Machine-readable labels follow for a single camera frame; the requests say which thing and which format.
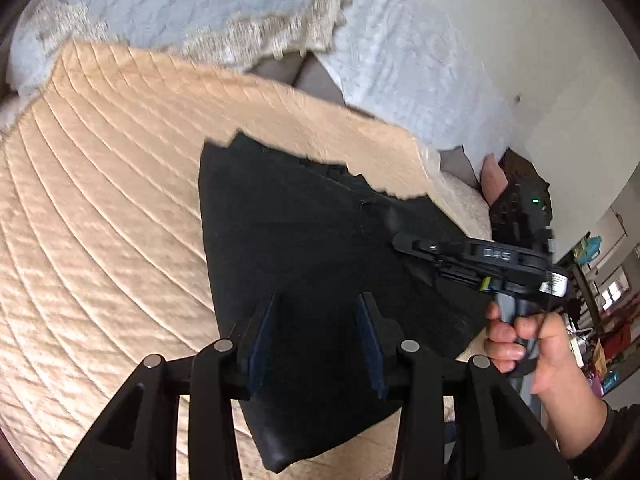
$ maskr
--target quilted blanket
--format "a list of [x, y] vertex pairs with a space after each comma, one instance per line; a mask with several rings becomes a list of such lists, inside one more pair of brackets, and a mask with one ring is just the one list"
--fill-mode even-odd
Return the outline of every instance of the quilted blanket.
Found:
[[[187, 356], [217, 338], [198, 158], [205, 138], [225, 144], [238, 128], [345, 163], [376, 189], [427, 193], [468, 234], [488, 236], [487, 218], [466, 216], [425, 174], [405, 130], [237, 72], [67, 43], [0, 150], [0, 425], [38, 480], [59, 474], [147, 354]], [[183, 399], [181, 479], [187, 408]], [[273, 478], [237, 404], [234, 416], [244, 476]], [[392, 417], [278, 477], [380, 478], [397, 424]]]

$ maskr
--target bedspread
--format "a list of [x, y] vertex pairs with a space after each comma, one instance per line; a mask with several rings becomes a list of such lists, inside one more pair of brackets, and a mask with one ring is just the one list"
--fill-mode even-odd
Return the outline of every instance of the bedspread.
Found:
[[[427, 193], [468, 234], [489, 235], [488, 218], [447, 201], [401, 128], [253, 76], [67, 43], [0, 151], [0, 425], [38, 480], [59, 474], [145, 355], [187, 356], [218, 336], [198, 158], [205, 138], [226, 144], [238, 128], [346, 163], [375, 189]], [[187, 408], [182, 399], [181, 479]], [[244, 476], [273, 478], [237, 403], [234, 416]], [[392, 417], [278, 477], [377, 479], [390, 468], [397, 424]]]

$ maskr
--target folded black clothing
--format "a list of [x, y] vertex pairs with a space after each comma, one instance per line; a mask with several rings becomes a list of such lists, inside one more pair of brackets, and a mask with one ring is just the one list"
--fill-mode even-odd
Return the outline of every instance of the folded black clothing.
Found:
[[279, 294], [260, 391], [242, 402], [267, 469], [338, 446], [398, 405], [371, 388], [356, 325], [356, 298], [373, 293], [407, 337], [454, 358], [479, 333], [489, 298], [428, 283], [420, 262], [393, 250], [407, 232], [464, 237], [427, 197], [399, 200], [339, 164], [321, 164], [238, 133], [206, 143], [200, 208], [221, 336]]

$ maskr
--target black sleeve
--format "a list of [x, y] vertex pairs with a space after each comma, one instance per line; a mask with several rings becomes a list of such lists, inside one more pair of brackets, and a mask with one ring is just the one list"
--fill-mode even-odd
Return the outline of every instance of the black sleeve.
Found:
[[578, 478], [637, 479], [640, 471], [640, 404], [609, 408], [607, 421], [593, 443], [569, 460]]

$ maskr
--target silver screw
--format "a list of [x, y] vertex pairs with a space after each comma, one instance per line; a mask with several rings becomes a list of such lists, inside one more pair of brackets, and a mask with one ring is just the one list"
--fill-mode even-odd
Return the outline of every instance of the silver screw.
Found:
[[155, 368], [162, 362], [162, 358], [158, 354], [149, 354], [145, 357], [145, 360], [142, 361], [142, 364], [147, 368]]
[[491, 361], [489, 361], [489, 358], [485, 355], [474, 355], [472, 362], [478, 368], [488, 368], [491, 366]]
[[228, 352], [234, 347], [233, 342], [230, 339], [218, 339], [213, 343], [213, 348], [218, 352]]
[[405, 352], [414, 353], [420, 349], [420, 343], [413, 339], [405, 339], [400, 343], [400, 348]]

